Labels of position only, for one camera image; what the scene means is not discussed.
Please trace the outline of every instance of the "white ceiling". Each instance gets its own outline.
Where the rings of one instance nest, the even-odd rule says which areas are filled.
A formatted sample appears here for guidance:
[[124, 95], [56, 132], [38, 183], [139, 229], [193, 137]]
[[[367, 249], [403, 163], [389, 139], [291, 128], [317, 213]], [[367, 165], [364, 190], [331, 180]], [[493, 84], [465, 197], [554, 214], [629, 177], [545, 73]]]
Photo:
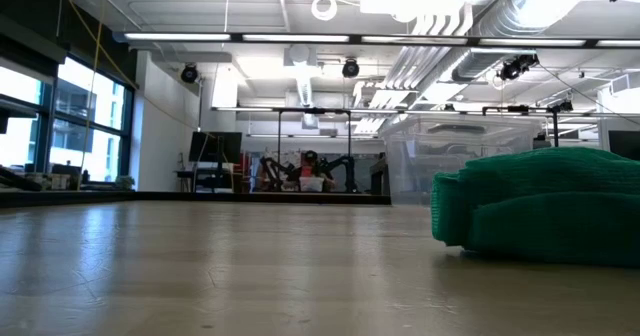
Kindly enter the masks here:
[[[100, 15], [101, 0], [74, 0], [95, 17]], [[110, 0], [119, 10], [107, 5], [105, 23], [114, 31], [211, 31], [219, 32], [225, 26], [226, 0]], [[475, 0], [474, 13], [486, 6], [490, 0]], [[640, 34], [640, 0], [584, 1], [569, 15], [547, 30], [548, 36], [608, 36], [630, 37]], [[328, 22], [315, 19], [310, 12], [312, 0], [286, 0], [286, 13], [291, 32], [309, 33], [405, 33], [411, 25], [393, 20], [387, 15], [362, 14], [359, 8], [339, 4], [337, 16]], [[229, 0], [228, 31], [238, 32], [286, 32], [283, 10], [279, 0]], [[165, 52], [211, 52], [220, 51], [220, 44], [175, 44], [164, 45]], [[224, 52], [233, 54], [242, 66], [243, 58], [282, 58], [285, 46], [227, 44]], [[318, 58], [328, 64], [340, 63], [345, 57], [357, 57], [366, 74], [384, 76], [397, 57], [398, 47], [320, 46]], [[618, 68], [640, 68], [640, 52], [628, 51], [541, 51], [540, 60], [545, 67], [558, 70], [559, 76], [585, 92], [601, 86], [604, 82], [578, 78], [579, 67], [598, 68], [589, 70], [587, 76], [604, 77], [605, 72]], [[295, 89], [293, 79], [250, 79], [251, 88], [243, 88], [242, 99], [260, 97], [283, 97], [288, 90]], [[354, 80], [338, 77], [313, 79], [314, 90], [350, 94]], [[467, 101], [534, 103], [566, 89], [543, 70], [532, 70], [520, 82], [508, 85], [504, 91], [492, 86], [470, 86], [462, 91]]]

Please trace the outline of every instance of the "glass wall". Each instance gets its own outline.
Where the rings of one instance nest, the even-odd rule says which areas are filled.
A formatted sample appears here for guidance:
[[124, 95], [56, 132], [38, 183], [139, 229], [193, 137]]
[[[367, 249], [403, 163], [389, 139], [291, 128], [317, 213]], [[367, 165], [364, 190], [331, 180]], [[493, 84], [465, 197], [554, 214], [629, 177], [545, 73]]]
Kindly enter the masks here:
[[84, 166], [98, 182], [128, 174], [132, 92], [71, 58], [56, 81], [54, 91], [51, 82], [0, 67], [0, 97], [38, 113], [9, 119], [0, 134], [0, 165], [29, 172]]

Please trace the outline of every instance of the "plastic bin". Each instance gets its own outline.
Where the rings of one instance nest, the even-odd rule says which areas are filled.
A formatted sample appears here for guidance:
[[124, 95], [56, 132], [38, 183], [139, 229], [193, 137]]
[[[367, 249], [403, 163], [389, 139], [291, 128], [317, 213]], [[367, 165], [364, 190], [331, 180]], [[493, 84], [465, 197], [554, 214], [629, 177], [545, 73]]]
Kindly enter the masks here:
[[456, 172], [468, 160], [530, 151], [540, 119], [412, 116], [382, 131], [391, 201], [428, 205], [433, 177]]

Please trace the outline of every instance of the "ceiling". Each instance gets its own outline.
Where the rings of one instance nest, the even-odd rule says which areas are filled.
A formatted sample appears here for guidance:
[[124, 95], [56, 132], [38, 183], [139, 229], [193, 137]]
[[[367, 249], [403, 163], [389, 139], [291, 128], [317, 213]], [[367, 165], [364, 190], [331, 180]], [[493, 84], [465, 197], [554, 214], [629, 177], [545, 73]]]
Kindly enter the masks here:
[[[98, 18], [101, 0], [74, 0], [80, 7]], [[180, 31], [180, 32], [292, 32], [292, 33], [349, 33], [399, 34], [407, 33], [413, 24], [394, 20], [389, 15], [363, 14], [357, 6], [338, 4], [338, 13], [330, 21], [320, 21], [311, 14], [313, 0], [109, 0], [105, 24], [114, 31]], [[469, 0], [474, 15], [481, 14], [492, 0]], [[540, 12], [547, 12], [541, 6]], [[585, 0], [568, 15], [545, 31], [555, 37], [637, 37], [640, 34], [640, 0]], [[251, 70], [256, 64], [276, 65], [282, 60], [286, 46], [255, 44], [163, 44], [164, 53], [231, 53], [237, 65], [249, 76], [240, 89], [240, 102], [250, 103], [260, 98], [283, 98], [295, 90], [292, 78], [261, 77]], [[346, 57], [356, 57], [363, 66], [361, 76], [384, 77], [397, 58], [401, 48], [394, 46], [318, 46], [319, 61], [324, 62], [322, 77], [312, 80], [314, 91], [351, 94], [357, 80], [340, 76], [340, 64]], [[541, 64], [552, 70], [566, 83], [575, 86], [590, 97], [607, 82], [592, 78], [615, 78], [640, 69], [640, 52], [629, 51], [562, 51], [542, 50]], [[585, 72], [581, 78], [580, 70]], [[467, 103], [534, 104], [550, 95], [566, 90], [567, 86], [541, 68], [534, 68], [520, 80], [499, 90], [491, 85], [473, 85], [461, 94]], [[580, 96], [574, 103], [591, 108], [593, 103]]]

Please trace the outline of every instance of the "security camera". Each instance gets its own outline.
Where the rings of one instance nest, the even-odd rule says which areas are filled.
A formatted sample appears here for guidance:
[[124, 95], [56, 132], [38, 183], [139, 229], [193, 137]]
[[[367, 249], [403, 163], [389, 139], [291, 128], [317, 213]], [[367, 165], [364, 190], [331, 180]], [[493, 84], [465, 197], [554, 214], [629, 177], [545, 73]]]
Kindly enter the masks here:
[[354, 78], [357, 77], [360, 73], [360, 66], [355, 59], [349, 58], [344, 62], [344, 67], [342, 68], [342, 76], [345, 78]]
[[186, 64], [184, 65], [184, 70], [180, 74], [180, 78], [185, 83], [195, 83], [198, 80], [198, 69], [196, 68], [196, 64]]

